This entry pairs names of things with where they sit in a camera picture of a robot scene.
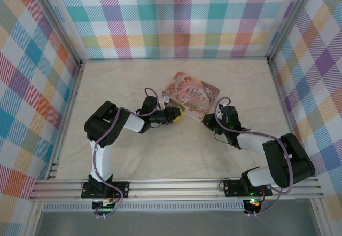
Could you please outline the aluminium frame post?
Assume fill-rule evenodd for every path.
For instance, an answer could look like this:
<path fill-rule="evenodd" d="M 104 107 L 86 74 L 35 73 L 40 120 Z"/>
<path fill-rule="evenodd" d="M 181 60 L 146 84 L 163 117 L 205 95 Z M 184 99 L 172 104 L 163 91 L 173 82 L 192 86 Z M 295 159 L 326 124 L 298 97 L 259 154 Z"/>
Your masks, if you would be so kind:
<path fill-rule="evenodd" d="M 61 21 L 59 20 L 57 14 L 55 13 L 53 6 L 50 4 L 49 0 L 37 0 L 42 7 L 46 17 L 50 21 L 52 28 L 56 31 L 60 40 L 65 46 L 67 52 L 71 55 L 72 60 L 80 67 L 82 65 L 82 60 L 76 52 L 74 45 L 69 39 L 66 31 L 64 30 Z"/>
<path fill-rule="evenodd" d="M 322 199 L 312 198 L 310 202 L 321 236 L 333 236 Z"/>
<path fill-rule="evenodd" d="M 278 53 L 280 52 L 282 46 L 285 43 L 290 31 L 292 30 L 294 24 L 297 22 L 301 12 L 303 11 L 308 0 L 294 0 L 290 2 L 291 8 L 287 8 L 285 11 L 286 18 L 282 27 L 277 30 L 277 37 L 274 38 L 273 44 L 269 48 L 269 55 L 267 55 L 267 61 L 269 66 L 275 61 Z"/>
<path fill-rule="evenodd" d="M 35 236 L 41 212 L 43 210 L 43 201 L 34 201 L 30 210 L 28 221 L 25 227 L 24 236 Z"/>

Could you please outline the pink fairy picture tin box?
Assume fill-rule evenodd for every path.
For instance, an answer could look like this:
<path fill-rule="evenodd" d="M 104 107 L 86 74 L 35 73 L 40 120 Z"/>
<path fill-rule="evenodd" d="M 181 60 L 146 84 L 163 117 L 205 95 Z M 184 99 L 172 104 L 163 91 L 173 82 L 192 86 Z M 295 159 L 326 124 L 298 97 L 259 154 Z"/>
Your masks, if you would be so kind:
<path fill-rule="evenodd" d="M 202 121 L 220 93 L 220 89 L 185 72 L 179 71 L 162 91 L 164 100 Z"/>

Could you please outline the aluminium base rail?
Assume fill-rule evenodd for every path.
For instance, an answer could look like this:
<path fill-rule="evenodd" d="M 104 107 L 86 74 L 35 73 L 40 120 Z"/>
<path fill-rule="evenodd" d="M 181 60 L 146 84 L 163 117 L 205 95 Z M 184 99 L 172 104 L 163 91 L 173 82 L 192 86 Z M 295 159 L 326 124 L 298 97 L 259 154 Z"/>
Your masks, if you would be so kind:
<path fill-rule="evenodd" d="M 125 201 L 223 200 L 221 179 L 130 179 Z M 30 195 L 31 201 L 81 201 L 86 180 L 38 180 Z M 295 184 L 283 199 L 323 197 L 315 177 Z"/>

